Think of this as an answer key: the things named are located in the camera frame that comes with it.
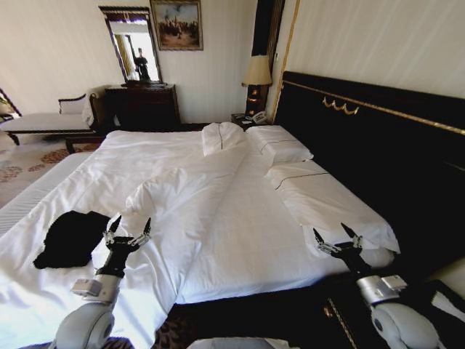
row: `white duvet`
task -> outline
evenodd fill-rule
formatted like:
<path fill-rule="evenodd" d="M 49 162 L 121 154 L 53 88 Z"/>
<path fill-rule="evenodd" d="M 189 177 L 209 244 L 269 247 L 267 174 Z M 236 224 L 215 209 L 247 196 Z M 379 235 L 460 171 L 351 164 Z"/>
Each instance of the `white duvet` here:
<path fill-rule="evenodd" d="M 147 216 L 152 217 L 151 241 L 127 261 L 112 332 L 128 337 L 136 348 L 149 348 L 246 153 L 242 129 L 231 124 L 222 127 L 222 132 L 226 137 L 221 146 L 207 156 L 198 147 L 198 132 L 187 137 L 138 134 L 136 142 L 129 132 L 114 132 L 6 233 L 0 240 L 1 347 L 52 340 L 61 320 L 81 304 L 69 292 L 73 282 L 92 277 L 94 267 L 108 255 L 100 244 L 94 263 L 85 268 L 33 267 L 50 224 L 73 209 L 109 216 L 120 212 L 123 219 L 118 231 L 122 233 L 139 234 Z M 76 238 L 70 236 L 63 249 L 73 248 Z"/>

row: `wooden mirror frame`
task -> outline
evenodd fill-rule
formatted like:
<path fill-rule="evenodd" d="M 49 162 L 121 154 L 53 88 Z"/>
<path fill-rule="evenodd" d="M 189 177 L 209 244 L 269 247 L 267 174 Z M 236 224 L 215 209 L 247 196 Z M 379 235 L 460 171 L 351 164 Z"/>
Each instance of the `wooden mirror frame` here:
<path fill-rule="evenodd" d="M 102 11 L 103 15 L 105 16 L 105 23 L 107 24 L 108 33 L 110 34 L 110 39 L 111 39 L 111 42 L 113 43 L 115 54 L 116 54 L 116 57 L 118 58 L 119 66 L 121 68 L 121 73 L 123 74 L 125 82 L 128 82 L 128 78 L 126 76 L 126 71 L 124 69 L 123 61 L 121 60 L 121 56 L 119 55 L 118 47 L 116 46 L 115 40 L 113 38 L 113 31 L 111 30 L 111 27 L 110 27 L 110 21 L 112 20 L 112 15 L 114 15 L 114 17 L 120 17 L 121 15 L 126 14 L 129 19 L 131 19 L 132 17 L 134 17 L 134 19 L 136 19 L 137 17 L 142 17 L 142 16 L 145 17 L 145 19 L 147 20 L 148 33 L 150 35 L 150 40 L 152 41 L 152 50 L 153 50 L 153 56 L 155 58 L 155 65 L 158 71 L 158 81 L 154 81 L 154 82 L 162 83 L 163 78 L 161 75 L 160 63 L 158 62 L 155 38 L 153 36 L 153 26 L 152 26 L 152 20 L 150 19 L 150 9 L 148 7 L 113 7 L 113 6 L 99 6 L 99 9 L 100 11 Z"/>

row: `painting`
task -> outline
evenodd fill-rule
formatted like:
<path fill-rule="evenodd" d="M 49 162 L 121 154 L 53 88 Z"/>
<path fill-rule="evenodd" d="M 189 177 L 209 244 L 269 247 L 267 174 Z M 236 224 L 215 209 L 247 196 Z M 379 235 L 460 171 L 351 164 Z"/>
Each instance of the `painting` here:
<path fill-rule="evenodd" d="M 152 0 L 158 48 L 203 50 L 200 0 Z"/>

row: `lamp base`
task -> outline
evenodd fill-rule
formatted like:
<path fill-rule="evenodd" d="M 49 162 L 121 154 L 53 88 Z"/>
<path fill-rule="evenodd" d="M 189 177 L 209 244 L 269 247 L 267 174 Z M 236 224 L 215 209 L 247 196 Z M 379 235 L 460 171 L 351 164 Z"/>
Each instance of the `lamp base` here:
<path fill-rule="evenodd" d="M 262 96 L 260 95 L 259 85 L 250 85 L 249 92 L 246 103 L 246 117 L 251 118 L 260 112 L 259 107 L 262 104 Z"/>

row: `black headboard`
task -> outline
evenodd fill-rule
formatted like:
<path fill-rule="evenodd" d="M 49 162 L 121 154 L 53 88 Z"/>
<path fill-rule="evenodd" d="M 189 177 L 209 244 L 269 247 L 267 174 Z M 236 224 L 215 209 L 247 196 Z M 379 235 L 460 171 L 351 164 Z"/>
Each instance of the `black headboard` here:
<path fill-rule="evenodd" d="M 275 124 L 389 222 L 403 275 L 465 256 L 465 100 L 286 71 Z"/>

